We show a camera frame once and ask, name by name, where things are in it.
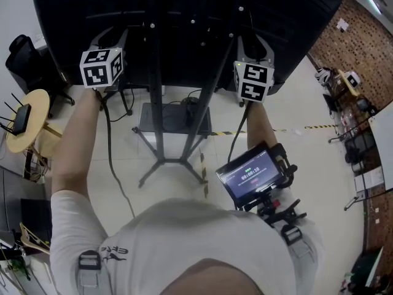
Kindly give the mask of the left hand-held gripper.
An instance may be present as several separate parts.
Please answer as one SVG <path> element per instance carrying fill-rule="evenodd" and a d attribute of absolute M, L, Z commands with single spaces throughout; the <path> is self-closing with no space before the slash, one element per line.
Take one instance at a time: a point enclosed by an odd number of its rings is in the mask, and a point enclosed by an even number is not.
<path fill-rule="evenodd" d="M 87 51 L 80 59 L 80 73 L 86 89 L 111 87 L 123 73 L 123 49 L 128 36 L 124 30 L 115 45 L 114 27 L 105 29 L 91 40 Z"/>

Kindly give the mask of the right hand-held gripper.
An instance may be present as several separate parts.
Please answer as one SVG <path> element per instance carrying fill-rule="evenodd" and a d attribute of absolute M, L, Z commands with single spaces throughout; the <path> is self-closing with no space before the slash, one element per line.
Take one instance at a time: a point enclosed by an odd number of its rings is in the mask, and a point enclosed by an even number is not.
<path fill-rule="evenodd" d="M 237 97 L 243 101 L 263 103 L 269 89 L 274 84 L 274 51 L 266 40 L 259 35 L 255 36 L 253 51 L 256 61 L 245 62 L 246 54 L 242 36 L 237 39 L 237 56 L 233 63 L 234 82 Z"/>

